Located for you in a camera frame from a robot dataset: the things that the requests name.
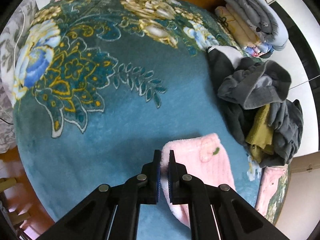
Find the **pink fleece garment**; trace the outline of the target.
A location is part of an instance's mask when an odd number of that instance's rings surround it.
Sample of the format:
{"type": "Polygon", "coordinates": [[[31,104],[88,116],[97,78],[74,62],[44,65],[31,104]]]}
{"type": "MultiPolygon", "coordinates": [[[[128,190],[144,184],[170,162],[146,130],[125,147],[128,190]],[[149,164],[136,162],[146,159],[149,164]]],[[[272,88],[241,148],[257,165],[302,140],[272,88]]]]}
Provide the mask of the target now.
{"type": "Polygon", "coordinates": [[[198,138],[175,140],[164,145],[160,162],[162,190],[172,214],[182,224],[189,227],[187,204],[173,205],[170,203],[168,183],[170,151],[174,151],[176,162],[183,164],[188,174],[214,187],[227,184],[235,189],[231,164],[225,148],[215,133],[198,138]]]}

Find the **folded beige blanket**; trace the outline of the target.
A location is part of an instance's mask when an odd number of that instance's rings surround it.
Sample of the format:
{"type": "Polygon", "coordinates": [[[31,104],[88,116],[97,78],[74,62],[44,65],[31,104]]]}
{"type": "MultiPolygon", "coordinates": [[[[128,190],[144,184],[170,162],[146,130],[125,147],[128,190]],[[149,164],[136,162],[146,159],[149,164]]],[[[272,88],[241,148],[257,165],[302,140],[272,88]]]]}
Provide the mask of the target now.
{"type": "Polygon", "coordinates": [[[229,4],[225,7],[218,6],[215,14],[242,49],[261,45],[260,38],[229,4]]]}

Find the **folded grey blue quilt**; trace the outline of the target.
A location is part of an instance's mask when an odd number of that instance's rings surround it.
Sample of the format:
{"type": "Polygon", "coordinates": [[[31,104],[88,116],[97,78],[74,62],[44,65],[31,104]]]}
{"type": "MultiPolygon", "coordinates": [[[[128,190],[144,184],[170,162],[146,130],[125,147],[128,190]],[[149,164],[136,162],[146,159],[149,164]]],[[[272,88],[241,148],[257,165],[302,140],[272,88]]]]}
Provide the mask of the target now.
{"type": "Polygon", "coordinates": [[[285,48],[289,35],[278,14],[265,0],[224,0],[226,9],[247,35],[249,47],[265,52],[285,48]]]}

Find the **olive yellow garment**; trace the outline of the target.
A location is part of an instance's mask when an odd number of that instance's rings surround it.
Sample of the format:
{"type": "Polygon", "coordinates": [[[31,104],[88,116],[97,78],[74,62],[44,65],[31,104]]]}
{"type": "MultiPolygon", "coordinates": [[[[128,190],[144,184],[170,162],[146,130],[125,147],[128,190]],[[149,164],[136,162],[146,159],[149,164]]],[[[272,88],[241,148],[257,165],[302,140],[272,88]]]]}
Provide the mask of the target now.
{"type": "Polygon", "coordinates": [[[274,129],[268,126],[270,104],[260,107],[257,111],[253,126],[246,137],[252,158],[261,163],[266,157],[274,154],[273,133],[274,129]]]}

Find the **dark grey clothes pile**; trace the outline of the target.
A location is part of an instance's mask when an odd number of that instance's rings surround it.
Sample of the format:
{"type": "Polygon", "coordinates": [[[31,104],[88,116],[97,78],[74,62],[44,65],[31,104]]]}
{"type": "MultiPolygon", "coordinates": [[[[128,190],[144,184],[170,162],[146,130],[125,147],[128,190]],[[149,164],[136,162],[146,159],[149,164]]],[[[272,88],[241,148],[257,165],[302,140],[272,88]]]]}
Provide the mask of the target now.
{"type": "Polygon", "coordinates": [[[270,104],[268,126],[274,129],[274,154],[259,166],[291,163],[301,145],[304,121],[299,100],[287,98],[289,72],[272,60],[256,62],[228,46],[210,46],[207,56],[217,103],[233,138],[249,152],[245,140],[255,115],[270,104]]]}

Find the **grey floral bedsheet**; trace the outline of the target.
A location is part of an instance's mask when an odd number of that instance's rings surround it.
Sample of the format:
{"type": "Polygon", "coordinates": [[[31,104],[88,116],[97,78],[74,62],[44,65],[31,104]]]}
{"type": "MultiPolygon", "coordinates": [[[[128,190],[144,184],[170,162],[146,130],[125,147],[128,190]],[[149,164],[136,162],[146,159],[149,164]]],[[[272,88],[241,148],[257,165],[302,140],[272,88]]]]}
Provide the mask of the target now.
{"type": "Polygon", "coordinates": [[[1,153],[16,147],[12,106],[15,63],[38,10],[36,0],[23,0],[1,33],[1,153]]]}

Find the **folded colourful floral bedding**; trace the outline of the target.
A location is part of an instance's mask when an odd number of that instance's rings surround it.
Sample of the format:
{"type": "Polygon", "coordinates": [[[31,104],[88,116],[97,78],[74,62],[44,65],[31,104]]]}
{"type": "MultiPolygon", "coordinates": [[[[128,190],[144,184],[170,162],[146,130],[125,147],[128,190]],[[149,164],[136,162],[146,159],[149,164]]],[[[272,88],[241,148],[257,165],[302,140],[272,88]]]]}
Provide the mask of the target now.
{"type": "Polygon", "coordinates": [[[246,47],[244,51],[252,57],[268,59],[273,54],[274,48],[272,45],[263,42],[254,47],[246,47]]]}

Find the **floral green blue blanket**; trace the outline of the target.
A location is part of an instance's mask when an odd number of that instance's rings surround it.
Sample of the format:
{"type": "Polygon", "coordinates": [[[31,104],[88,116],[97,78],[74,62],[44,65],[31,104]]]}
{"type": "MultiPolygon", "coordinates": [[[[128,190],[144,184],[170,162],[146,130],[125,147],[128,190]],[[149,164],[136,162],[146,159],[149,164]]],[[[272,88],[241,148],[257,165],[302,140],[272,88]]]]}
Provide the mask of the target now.
{"type": "Polygon", "coordinates": [[[35,17],[14,74],[26,174],[55,223],[41,239],[284,239],[255,209],[261,168],[229,132],[207,48],[246,55],[208,12],[177,0],[60,0],[35,17]],[[164,192],[142,204],[144,164],[215,133],[235,189],[185,174],[187,227],[164,192]]]}

